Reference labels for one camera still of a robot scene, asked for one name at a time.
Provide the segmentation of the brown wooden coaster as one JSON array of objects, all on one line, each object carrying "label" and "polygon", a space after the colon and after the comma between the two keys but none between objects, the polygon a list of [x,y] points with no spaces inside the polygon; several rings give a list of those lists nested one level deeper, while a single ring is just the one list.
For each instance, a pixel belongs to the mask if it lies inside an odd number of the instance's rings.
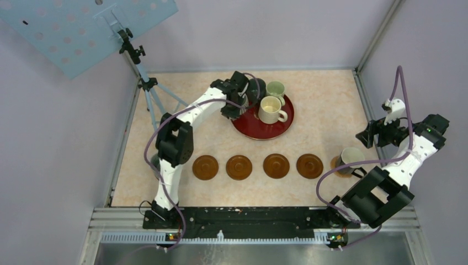
[{"label": "brown wooden coaster", "polygon": [[242,181],[248,178],[253,170],[251,160],[244,155],[234,155],[226,163],[226,172],[231,179]]},{"label": "brown wooden coaster", "polygon": [[208,181],[217,175],[219,163],[213,156],[202,155],[193,162],[192,171],[197,179]]},{"label": "brown wooden coaster", "polygon": [[302,177],[306,179],[316,179],[322,175],[324,166],[318,156],[306,153],[297,159],[296,169]]},{"label": "brown wooden coaster", "polygon": [[273,153],[264,159],[263,169],[268,177],[281,179],[289,173],[290,163],[284,155]]}]

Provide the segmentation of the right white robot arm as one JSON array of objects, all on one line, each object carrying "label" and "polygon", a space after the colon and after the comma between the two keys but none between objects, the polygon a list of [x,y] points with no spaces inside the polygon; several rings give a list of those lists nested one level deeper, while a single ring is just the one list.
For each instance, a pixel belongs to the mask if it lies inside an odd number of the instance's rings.
[{"label": "right white robot arm", "polygon": [[449,121],[439,114],[429,114],[423,121],[414,123],[412,135],[400,125],[400,119],[389,124],[384,121],[384,118],[371,120],[355,137],[367,148],[373,146],[375,135],[378,147],[397,146],[393,162],[382,168],[374,167],[344,197],[335,196],[331,201],[333,205],[344,205],[350,219],[359,219],[372,228],[413,200],[414,195],[409,191],[411,179],[422,163],[445,145],[444,133],[449,127]]}]

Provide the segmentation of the grey blue mug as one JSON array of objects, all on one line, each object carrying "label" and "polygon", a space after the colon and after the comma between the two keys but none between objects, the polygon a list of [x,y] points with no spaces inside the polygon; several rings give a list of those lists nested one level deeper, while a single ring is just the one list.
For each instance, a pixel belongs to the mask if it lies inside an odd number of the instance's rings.
[{"label": "grey blue mug", "polygon": [[151,162],[151,164],[156,168],[156,170],[154,170],[154,175],[155,175],[156,179],[159,179],[159,177],[158,177],[158,172],[161,170],[161,167],[160,167],[160,163],[159,163],[158,154],[154,154],[154,155],[150,158],[150,162]]}]

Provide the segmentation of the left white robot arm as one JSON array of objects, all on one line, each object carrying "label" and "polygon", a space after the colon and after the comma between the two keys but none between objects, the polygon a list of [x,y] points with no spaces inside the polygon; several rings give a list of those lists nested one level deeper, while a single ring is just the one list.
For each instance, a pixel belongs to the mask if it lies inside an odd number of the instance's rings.
[{"label": "left white robot arm", "polygon": [[175,114],[165,113],[150,142],[155,143],[158,164],[150,163],[158,179],[158,191],[151,204],[151,213],[163,228],[177,221],[178,186],[182,168],[194,152],[194,130],[213,113],[220,112],[229,120],[243,115],[249,101],[246,74],[234,72],[226,80],[213,81],[192,104]]}]

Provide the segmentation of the black cup white inside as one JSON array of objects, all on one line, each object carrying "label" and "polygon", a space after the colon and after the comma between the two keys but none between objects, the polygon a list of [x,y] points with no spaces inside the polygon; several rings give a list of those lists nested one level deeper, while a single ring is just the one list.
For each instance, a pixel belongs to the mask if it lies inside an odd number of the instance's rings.
[{"label": "black cup white inside", "polygon": [[335,167],[346,165],[346,167],[339,169],[337,173],[341,175],[351,175],[360,165],[349,166],[351,163],[360,162],[365,159],[364,154],[356,147],[346,147],[342,150],[341,154],[335,161]]}]

